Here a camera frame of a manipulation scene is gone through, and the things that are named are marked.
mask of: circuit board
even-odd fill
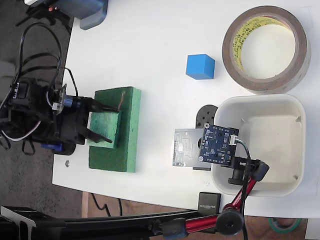
[[[230,165],[235,156],[239,130],[206,123],[203,128],[198,160],[202,162]]]

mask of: blue cube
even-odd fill
[[[215,60],[207,54],[188,55],[186,73],[193,79],[213,79]]]

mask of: brown tape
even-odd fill
[[[274,77],[257,79],[247,75],[241,63],[241,49],[247,36],[256,28],[276,24],[292,31],[295,39],[293,58],[286,69]],[[306,75],[311,48],[306,33],[290,12],[276,6],[258,6],[238,16],[228,28],[222,45],[222,59],[229,75],[255,94],[286,93]]]

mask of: white plastic container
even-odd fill
[[[232,97],[218,108],[214,124],[239,129],[238,138],[248,146],[251,159],[269,165],[251,196],[283,197],[296,190],[304,176],[306,144],[306,113],[297,98],[289,94]],[[235,156],[247,157],[240,144]],[[228,183],[231,168],[212,164],[211,172],[222,193],[238,193],[241,186]]]

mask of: green sponge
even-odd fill
[[[134,173],[138,139],[141,91],[130,86],[95,92],[95,99],[102,104],[117,107],[122,99],[121,118],[116,148],[90,146],[89,167],[117,172]]]
[[[87,144],[94,147],[115,149],[117,146],[120,119],[121,112],[93,112],[91,114],[90,130],[112,140],[112,143],[88,140]]]

